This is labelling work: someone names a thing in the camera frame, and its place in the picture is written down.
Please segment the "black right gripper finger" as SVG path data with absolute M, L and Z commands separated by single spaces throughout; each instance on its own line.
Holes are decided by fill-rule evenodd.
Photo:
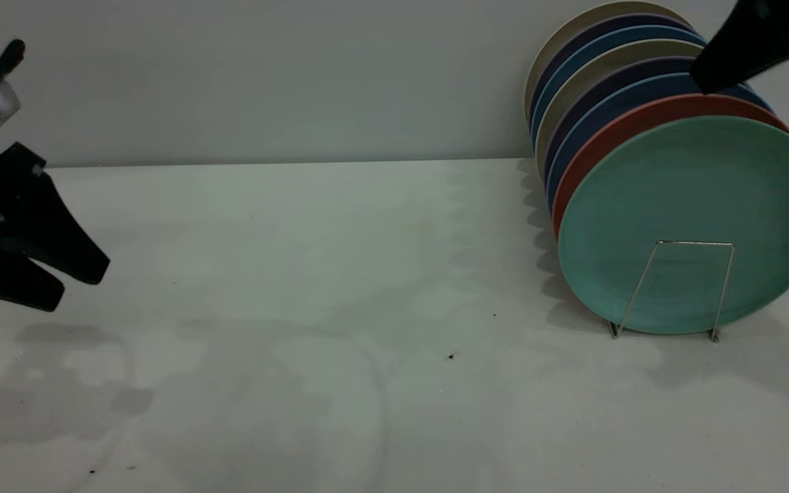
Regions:
M 739 1 L 691 66 L 703 94 L 749 81 L 789 60 L 789 1 Z

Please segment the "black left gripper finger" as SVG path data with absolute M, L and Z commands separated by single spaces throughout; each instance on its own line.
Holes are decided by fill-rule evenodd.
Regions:
M 110 258 L 91 240 L 47 173 L 22 178 L 0 200 L 0 251 L 24 255 L 81 283 L 101 283 Z
M 0 252 L 0 300 L 52 312 L 64 294 L 63 283 L 22 255 Z

